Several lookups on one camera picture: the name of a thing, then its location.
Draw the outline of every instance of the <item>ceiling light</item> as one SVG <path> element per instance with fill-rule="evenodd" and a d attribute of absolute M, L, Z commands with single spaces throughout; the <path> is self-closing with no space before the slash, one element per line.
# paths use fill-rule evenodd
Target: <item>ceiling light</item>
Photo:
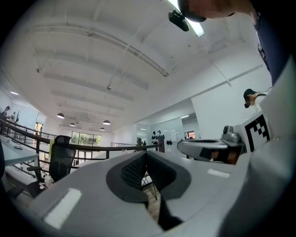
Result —
<path fill-rule="evenodd" d="M 58 113 L 57 114 L 57 117 L 60 118 L 60 119 L 64 119 L 65 118 L 65 115 L 63 113 Z"/>
<path fill-rule="evenodd" d="M 178 11 L 180 12 L 179 6 L 178 6 L 178 0 L 168 0 L 171 4 L 173 4 L 173 6 L 175 8 L 178 9 Z M 202 26 L 200 25 L 200 23 L 198 22 L 194 22 L 192 20 L 189 20 L 186 18 L 186 21 L 191 25 L 191 27 L 193 28 L 194 32 L 196 33 L 196 35 L 198 37 L 201 37 L 202 35 L 204 35 L 204 29 L 202 28 Z"/>
<path fill-rule="evenodd" d="M 105 124 L 105 125 L 110 125 L 111 123 L 110 123 L 109 120 L 105 120 L 105 121 L 103 122 L 103 124 Z"/>

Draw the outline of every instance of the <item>black office chair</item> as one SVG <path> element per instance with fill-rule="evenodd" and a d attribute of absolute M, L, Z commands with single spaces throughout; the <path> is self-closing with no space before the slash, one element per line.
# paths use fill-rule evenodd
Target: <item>black office chair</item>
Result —
<path fill-rule="evenodd" d="M 70 148 L 70 137 L 57 136 L 55 143 L 51 147 L 51 157 L 49 165 L 49 174 L 57 182 L 70 173 L 76 149 Z M 27 188 L 33 198 L 37 197 L 43 189 L 40 189 L 39 183 L 44 183 L 41 177 L 41 167 L 29 167 L 28 171 L 35 171 L 37 181 L 30 183 Z"/>
<path fill-rule="evenodd" d="M 2 148 L 2 143 L 0 140 L 0 178 L 5 174 L 5 159 L 4 159 L 4 153 L 3 153 L 3 148 Z M 5 192 L 5 187 L 4 184 L 2 183 L 2 181 L 0 181 L 0 189 L 3 189 Z M 16 198 L 17 196 L 19 196 L 22 192 L 23 192 L 23 188 L 20 188 L 18 186 L 15 186 L 11 189 L 9 189 L 6 192 L 6 195 L 9 198 Z"/>

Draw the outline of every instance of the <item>white wall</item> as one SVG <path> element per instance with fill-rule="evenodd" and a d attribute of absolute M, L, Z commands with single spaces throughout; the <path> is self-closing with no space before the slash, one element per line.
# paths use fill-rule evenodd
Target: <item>white wall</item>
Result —
<path fill-rule="evenodd" d="M 12 99 L 0 87 L 0 112 L 3 112 L 7 106 L 11 106 Z"/>
<path fill-rule="evenodd" d="M 46 132 L 53 135 L 61 135 L 62 131 L 63 129 L 60 127 L 60 124 L 58 121 L 56 121 L 55 119 L 49 116 L 46 118 L 42 132 Z"/>
<path fill-rule="evenodd" d="M 147 125 L 159 124 L 194 112 L 191 99 L 187 99 L 147 117 L 140 123 Z"/>
<path fill-rule="evenodd" d="M 136 124 L 126 125 L 114 132 L 115 143 L 137 144 Z"/>
<path fill-rule="evenodd" d="M 266 72 L 264 77 L 267 77 L 268 71 L 261 56 L 246 43 L 224 48 L 202 59 L 192 56 L 186 67 L 167 77 L 166 83 L 127 107 L 114 128 L 118 129 L 128 122 L 141 121 L 151 114 L 225 83 L 224 77 L 231 80 L 258 67 L 262 67 Z"/>
<path fill-rule="evenodd" d="M 235 125 L 254 114 L 255 108 L 245 109 L 243 93 L 251 88 L 265 91 L 271 87 L 270 74 L 261 67 L 192 98 L 201 138 L 220 138 L 226 125 Z"/>

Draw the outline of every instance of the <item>black mesh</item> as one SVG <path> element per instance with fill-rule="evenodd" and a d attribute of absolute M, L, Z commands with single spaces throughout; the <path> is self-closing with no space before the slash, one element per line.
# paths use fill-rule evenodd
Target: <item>black mesh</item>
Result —
<path fill-rule="evenodd" d="M 70 148 L 70 137 L 57 136 L 51 148 L 49 174 L 55 182 L 70 173 L 76 150 Z"/>
<path fill-rule="evenodd" d="M 57 136 L 55 138 L 55 144 L 70 144 L 71 137 Z"/>
<path fill-rule="evenodd" d="M 129 186 L 141 189 L 142 178 L 146 173 L 146 156 L 133 161 L 122 169 L 121 178 Z"/>
<path fill-rule="evenodd" d="M 147 171 L 158 191 L 172 183 L 177 173 L 174 169 L 148 154 Z"/>
<path fill-rule="evenodd" d="M 2 143 L 0 140 L 0 177 L 3 176 L 4 172 L 5 172 L 5 159 L 4 159 Z"/>

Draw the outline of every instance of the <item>desk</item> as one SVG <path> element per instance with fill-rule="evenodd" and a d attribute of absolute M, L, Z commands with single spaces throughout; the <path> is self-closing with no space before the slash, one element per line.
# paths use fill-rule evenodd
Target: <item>desk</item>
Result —
<path fill-rule="evenodd" d="M 35 166 L 37 166 L 37 158 L 39 154 L 26 150 L 26 149 L 16 149 L 14 148 L 15 145 L 19 146 L 16 143 L 13 143 L 12 141 L 6 142 L 6 141 L 1 141 L 2 143 L 2 148 L 3 148 L 3 153 L 4 153 L 4 160 L 5 160 L 5 166 L 11 166 L 19 163 L 23 163 L 26 161 L 31 161 L 35 160 Z M 4 187 L 7 187 L 7 181 L 6 181 L 6 175 L 5 172 L 3 174 L 3 177 L 1 178 Z"/>

